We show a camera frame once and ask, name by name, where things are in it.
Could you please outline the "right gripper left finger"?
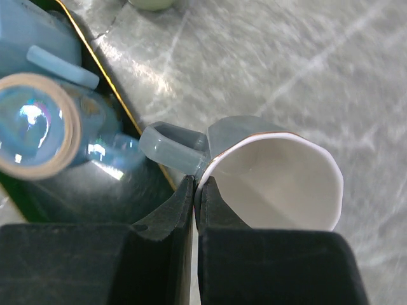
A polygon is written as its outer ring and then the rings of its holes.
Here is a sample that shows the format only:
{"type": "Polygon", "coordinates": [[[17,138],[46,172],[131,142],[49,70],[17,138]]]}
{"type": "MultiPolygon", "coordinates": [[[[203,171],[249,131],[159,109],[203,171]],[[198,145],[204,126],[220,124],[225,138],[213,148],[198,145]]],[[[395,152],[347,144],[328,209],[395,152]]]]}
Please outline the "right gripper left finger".
{"type": "Polygon", "coordinates": [[[132,225],[3,225],[1,303],[188,304],[193,191],[132,225]]]}

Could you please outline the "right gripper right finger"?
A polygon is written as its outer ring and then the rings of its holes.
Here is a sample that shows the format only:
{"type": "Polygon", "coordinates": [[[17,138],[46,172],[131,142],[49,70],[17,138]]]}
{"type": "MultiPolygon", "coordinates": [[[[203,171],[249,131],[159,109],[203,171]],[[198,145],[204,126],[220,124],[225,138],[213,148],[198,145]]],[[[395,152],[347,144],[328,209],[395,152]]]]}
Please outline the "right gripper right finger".
{"type": "Polygon", "coordinates": [[[354,253],[327,231],[250,228],[216,180],[197,208],[202,304],[367,304],[354,253]]]}

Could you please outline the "dark grey mug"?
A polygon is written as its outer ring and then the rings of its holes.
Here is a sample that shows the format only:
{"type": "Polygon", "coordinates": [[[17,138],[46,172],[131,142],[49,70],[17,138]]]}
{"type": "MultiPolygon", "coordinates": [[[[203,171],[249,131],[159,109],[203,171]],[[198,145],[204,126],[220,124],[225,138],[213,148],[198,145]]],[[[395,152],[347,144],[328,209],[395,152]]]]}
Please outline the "dark grey mug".
{"type": "Polygon", "coordinates": [[[257,116],[228,116],[205,133],[165,122],[139,141],[151,160],[195,178],[194,202],[214,178],[222,199],[250,227],[331,231],[343,175],[329,151],[257,116]]]}

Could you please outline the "blue mug tan rim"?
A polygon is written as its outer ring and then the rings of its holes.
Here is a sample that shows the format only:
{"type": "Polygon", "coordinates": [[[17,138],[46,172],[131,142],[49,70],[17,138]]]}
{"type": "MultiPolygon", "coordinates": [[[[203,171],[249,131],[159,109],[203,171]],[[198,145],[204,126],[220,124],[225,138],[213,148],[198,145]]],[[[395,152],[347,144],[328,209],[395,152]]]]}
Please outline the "blue mug tan rim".
{"type": "Polygon", "coordinates": [[[119,172],[141,167],[123,133],[120,104],[88,88],[33,73],[1,79],[1,171],[42,180],[87,161],[119,172]]]}

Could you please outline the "light blue hexagonal mug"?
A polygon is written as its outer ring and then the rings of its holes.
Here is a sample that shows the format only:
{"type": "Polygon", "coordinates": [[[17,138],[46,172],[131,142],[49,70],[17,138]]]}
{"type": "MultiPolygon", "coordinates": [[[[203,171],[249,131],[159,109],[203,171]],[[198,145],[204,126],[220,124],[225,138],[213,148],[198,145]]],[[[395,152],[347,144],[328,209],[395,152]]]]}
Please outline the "light blue hexagonal mug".
{"type": "Polygon", "coordinates": [[[96,89],[99,77],[82,68],[81,43],[61,14],[31,1],[1,1],[1,77],[32,72],[96,89]]]}

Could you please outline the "pale green mug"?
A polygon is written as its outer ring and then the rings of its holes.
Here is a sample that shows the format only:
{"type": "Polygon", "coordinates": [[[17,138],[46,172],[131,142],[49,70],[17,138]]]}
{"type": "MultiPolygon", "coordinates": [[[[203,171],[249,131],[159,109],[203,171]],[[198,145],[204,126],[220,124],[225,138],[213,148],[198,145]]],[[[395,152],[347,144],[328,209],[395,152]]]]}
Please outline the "pale green mug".
{"type": "Polygon", "coordinates": [[[139,10],[160,11],[171,7],[174,0],[128,0],[130,4],[139,10]]]}

